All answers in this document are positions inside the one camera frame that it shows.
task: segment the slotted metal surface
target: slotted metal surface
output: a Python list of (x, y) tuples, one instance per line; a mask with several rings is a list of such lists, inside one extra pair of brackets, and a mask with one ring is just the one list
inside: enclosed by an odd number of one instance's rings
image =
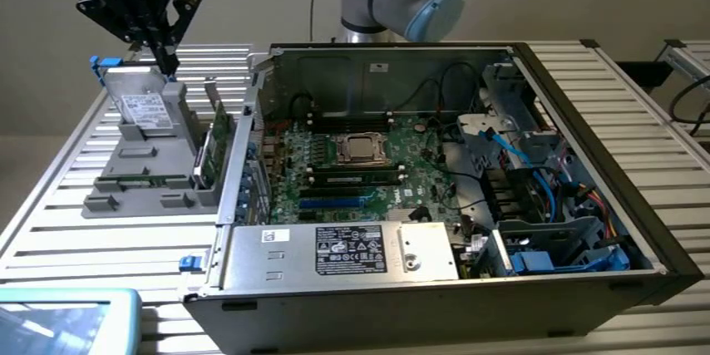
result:
[[(710, 41), (682, 41), (686, 45), (685, 48), (677, 49), (686, 55), (692, 61), (698, 62), (698, 76), (694, 76), (694, 80), (698, 80), (706, 75), (710, 75)], [(686, 130), (692, 130), (694, 126), (682, 124)], [(710, 123), (702, 124), (698, 133), (696, 134), (698, 141), (710, 143)]]
[[(530, 43), (553, 77), (632, 181), (710, 274), (710, 174), (638, 102), (638, 94), (604, 57), (577, 42)], [(178, 77), (190, 106), (208, 114), (204, 76), (216, 76), (229, 110), (238, 116), (247, 81), (249, 46), (183, 47)], [(218, 354), (219, 349), (178, 303), (175, 289), (200, 284), (180, 276), (176, 261), (207, 249), (215, 215), (83, 219), (82, 202), (118, 142), (119, 115), (96, 103), (0, 238), (0, 279), (10, 286), (132, 287), (140, 291), (144, 354)], [(401, 348), (355, 353), (710, 353), (710, 280), (660, 307), (638, 307), (585, 338)]]

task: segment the cpu socket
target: cpu socket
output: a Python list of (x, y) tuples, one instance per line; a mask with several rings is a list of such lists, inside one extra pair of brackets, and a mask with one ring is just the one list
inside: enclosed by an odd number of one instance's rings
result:
[(385, 154), (386, 137), (379, 133), (339, 135), (333, 138), (338, 146), (338, 163), (382, 165), (390, 161)]

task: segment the tablet screen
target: tablet screen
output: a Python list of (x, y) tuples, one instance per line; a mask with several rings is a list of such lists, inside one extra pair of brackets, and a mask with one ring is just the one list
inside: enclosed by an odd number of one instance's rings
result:
[(90, 353), (108, 303), (0, 303), (3, 353)]

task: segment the power supply label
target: power supply label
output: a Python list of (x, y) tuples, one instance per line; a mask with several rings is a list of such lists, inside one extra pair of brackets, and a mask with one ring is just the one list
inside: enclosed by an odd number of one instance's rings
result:
[(317, 228), (315, 271), (322, 276), (387, 273), (383, 242), (379, 225)]

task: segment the warning label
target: warning label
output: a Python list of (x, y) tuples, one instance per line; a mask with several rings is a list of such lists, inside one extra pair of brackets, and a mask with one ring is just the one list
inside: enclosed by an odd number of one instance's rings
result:
[(122, 98), (128, 114), (134, 117), (134, 123), (142, 129), (172, 128), (174, 124), (160, 95), (126, 95)]
[(381, 226), (317, 228), (315, 253), (315, 271), (323, 276), (387, 272)]

